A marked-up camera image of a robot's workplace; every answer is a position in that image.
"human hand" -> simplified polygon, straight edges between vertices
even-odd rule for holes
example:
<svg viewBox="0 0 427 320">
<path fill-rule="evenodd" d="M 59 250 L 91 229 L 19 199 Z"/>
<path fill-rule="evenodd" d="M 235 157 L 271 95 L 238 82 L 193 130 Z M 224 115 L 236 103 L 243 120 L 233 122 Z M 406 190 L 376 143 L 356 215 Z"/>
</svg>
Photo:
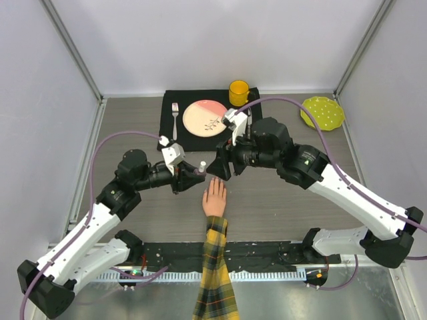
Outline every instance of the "human hand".
<svg viewBox="0 0 427 320">
<path fill-rule="evenodd" d="M 226 209 L 226 199 L 227 189 L 224 182 L 220 181 L 217 177 L 212 178 L 209 190 L 205 190 L 203 193 L 202 206 L 206 217 L 211 215 L 222 217 Z"/>
</svg>

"placemat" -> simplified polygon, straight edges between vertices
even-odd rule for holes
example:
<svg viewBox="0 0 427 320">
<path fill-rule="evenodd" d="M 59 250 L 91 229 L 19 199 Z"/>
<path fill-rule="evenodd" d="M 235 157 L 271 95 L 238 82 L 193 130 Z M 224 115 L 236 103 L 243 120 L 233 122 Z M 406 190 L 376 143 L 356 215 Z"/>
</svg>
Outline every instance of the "placemat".
<svg viewBox="0 0 427 320">
<path fill-rule="evenodd" d="M 257 88 L 251 88 L 249 94 L 249 101 L 260 98 L 260 92 Z M 232 136 L 229 129 L 222 131 L 220 134 L 202 138 L 192 133 L 184 127 L 182 116 L 185 109 L 193 102 L 199 100 L 214 100 L 220 102 L 224 107 L 230 109 L 233 105 L 228 99 L 228 89 L 225 90 L 167 90 L 163 96 L 161 104 L 160 116 L 160 130 L 159 135 L 164 135 L 172 139 L 173 132 L 173 116 L 172 116 L 172 103 L 176 102 L 179 106 L 179 114 L 176 118 L 177 125 L 177 142 L 183 147 L 185 151 L 215 151 L 219 142 L 225 141 Z M 261 104 L 258 103 L 252 108 L 252 123 L 262 119 Z M 157 150 L 161 150 L 162 146 L 157 144 Z"/>
</svg>

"gray wood tabletop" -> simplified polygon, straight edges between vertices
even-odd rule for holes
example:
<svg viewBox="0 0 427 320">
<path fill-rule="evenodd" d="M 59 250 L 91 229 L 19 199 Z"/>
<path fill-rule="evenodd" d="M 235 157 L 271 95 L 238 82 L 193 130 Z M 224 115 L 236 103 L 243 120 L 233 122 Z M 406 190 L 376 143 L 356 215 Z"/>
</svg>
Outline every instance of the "gray wood tabletop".
<svg viewBox="0 0 427 320">
<path fill-rule="evenodd" d="M 311 96 L 288 95 L 301 102 Z M 161 100 L 161 97 L 108 99 L 98 141 L 124 130 L 157 134 Z M 294 142 L 324 150 L 317 133 L 301 120 L 295 106 L 270 101 L 263 103 L 263 114 L 264 117 L 275 117 L 286 124 Z M 343 129 L 324 134 L 341 168 L 358 179 Z M 161 161 L 162 156 L 156 150 L 156 144 L 154 139 L 136 135 L 109 141 L 95 162 L 95 196 L 113 179 L 113 172 L 126 151 L 142 149 L 151 163 Z M 214 157 L 214 152 L 186 153 L 187 161 L 194 165 L 201 160 L 209 164 Z M 101 242 L 109 241 L 122 229 L 135 233 L 143 241 L 204 241 L 205 215 L 201 209 L 201 196 L 209 180 L 208 177 L 205 183 L 179 195 L 174 195 L 170 187 L 143 191 L 142 202 L 138 207 Z M 312 227 L 346 229 L 361 226 L 359 221 L 321 196 L 287 184 L 273 169 L 248 167 L 242 175 L 232 177 L 226 185 L 229 191 L 225 214 L 229 221 L 228 241 L 301 240 Z M 80 217 L 88 208 L 86 189 Z"/>
</svg>

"fork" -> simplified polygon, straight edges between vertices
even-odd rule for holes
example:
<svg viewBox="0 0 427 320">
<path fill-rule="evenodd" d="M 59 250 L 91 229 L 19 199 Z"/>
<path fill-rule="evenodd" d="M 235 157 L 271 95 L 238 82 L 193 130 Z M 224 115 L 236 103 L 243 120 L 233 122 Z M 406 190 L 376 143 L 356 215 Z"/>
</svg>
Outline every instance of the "fork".
<svg viewBox="0 0 427 320">
<path fill-rule="evenodd" d="M 176 131 L 176 117 L 179 114 L 178 104 L 176 102 L 172 103 L 172 116 L 173 116 L 173 140 L 176 141 L 178 138 L 178 133 Z"/>
</svg>

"plaid sleeve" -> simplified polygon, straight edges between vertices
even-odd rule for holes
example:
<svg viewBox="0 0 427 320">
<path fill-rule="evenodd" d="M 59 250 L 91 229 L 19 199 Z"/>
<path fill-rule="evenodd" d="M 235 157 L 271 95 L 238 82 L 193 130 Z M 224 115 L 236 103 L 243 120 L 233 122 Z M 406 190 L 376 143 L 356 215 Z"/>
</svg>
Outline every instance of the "plaid sleeve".
<svg viewBox="0 0 427 320">
<path fill-rule="evenodd" d="M 224 261 L 227 220 L 207 218 L 206 242 L 203 246 L 203 274 L 193 320 L 240 319 L 232 283 Z"/>
</svg>

